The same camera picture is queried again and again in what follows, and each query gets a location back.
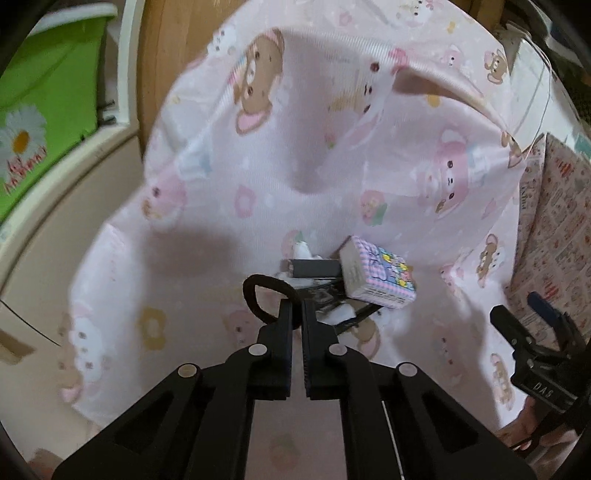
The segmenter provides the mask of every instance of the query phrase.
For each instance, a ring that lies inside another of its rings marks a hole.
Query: pink flower print
[[[361,206],[361,217],[366,225],[376,226],[382,224],[384,214],[388,208],[382,192],[366,190],[361,195],[359,203]]]
[[[238,218],[251,217],[256,203],[256,193],[244,185],[239,185],[234,198],[234,209]]]
[[[394,75],[397,71],[408,67],[408,55],[401,48],[395,48],[388,52],[388,57],[394,60],[394,67],[391,74]]]
[[[339,15],[339,25],[341,27],[346,27],[353,21],[353,16],[345,10]]]

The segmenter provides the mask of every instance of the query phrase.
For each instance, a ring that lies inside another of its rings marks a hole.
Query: wire
[[[531,145],[529,146],[525,157],[522,158],[522,161],[525,161],[530,156],[531,150],[534,148],[534,145],[540,139],[542,124],[544,122],[546,112],[548,111],[548,105],[550,104],[550,98],[552,95],[552,78],[554,77],[554,69],[552,68],[552,64],[550,62],[550,59],[548,58],[548,55],[546,55],[544,50],[542,50],[538,45],[536,45],[533,42],[529,32],[523,30],[519,25],[516,25],[515,23],[513,23],[511,21],[507,22],[506,28],[508,31],[518,33],[521,36],[521,38],[523,38],[529,45],[531,45],[531,47],[534,49],[534,51],[541,57],[542,61],[544,62],[544,64],[548,68],[548,73],[549,73],[549,75],[548,75],[548,98],[546,99],[546,105],[544,106],[544,111],[542,112],[542,116],[540,118],[540,124],[538,125],[538,129],[534,135],[534,139],[532,140]]]

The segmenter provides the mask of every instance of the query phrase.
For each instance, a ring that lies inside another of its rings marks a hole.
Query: cartoon bear
[[[484,68],[489,71],[486,78],[495,85],[503,83],[503,75],[509,71],[507,60],[501,50],[497,50],[496,53],[492,51],[485,53]]]
[[[478,275],[478,285],[480,288],[486,286],[486,278],[489,274],[498,270],[506,258],[505,248],[499,246],[499,240],[496,235],[490,233],[486,237],[486,245],[480,253],[480,263],[476,267]]]
[[[468,195],[469,171],[466,139],[455,129],[443,131],[432,169],[419,172],[419,204],[434,206],[439,218],[444,217]]]
[[[241,104],[236,132],[246,135],[263,125],[271,114],[271,89],[283,74],[285,44],[281,32],[273,28],[257,36],[246,50],[242,78],[234,84],[234,103]]]
[[[513,168],[519,165],[522,160],[522,152],[519,145],[517,145],[515,138],[513,138],[509,132],[503,132],[501,134],[501,145],[503,148],[509,147],[509,164],[507,165],[507,168]]]
[[[511,411],[515,404],[515,391],[511,385],[507,368],[497,353],[491,355],[491,363],[495,368],[492,373],[492,391],[495,400],[501,405],[504,405],[508,411]]]

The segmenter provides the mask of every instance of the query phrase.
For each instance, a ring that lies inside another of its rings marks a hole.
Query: pink patterned fabric
[[[340,341],[415,362],[491,429],[511,421],[523,397],[488,320],[524,169],[502,46],[439,0],[252,0],[213,42],[160,112],[145,185],[72,285],[89,310],[73,324],[92,324],[110,359],[74,408],[104,425],[178,365],[223,362],[260,326],[245,277],[278,274],[295,242],[328,257],[358,235],[407,260],[417,299]],[[306,401],[294,344],[293,396],[257,405],[247,478],[342,479],[339,408]]]

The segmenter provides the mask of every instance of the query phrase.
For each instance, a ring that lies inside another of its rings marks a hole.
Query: bear print
[[[269,118],[269,93],[283,74],[284,50],[283,35],[276,28],[257,36],[247,48],[242,78],[233,87],[234,103],[241,105],[236,117],[239,135],[255,131]]]

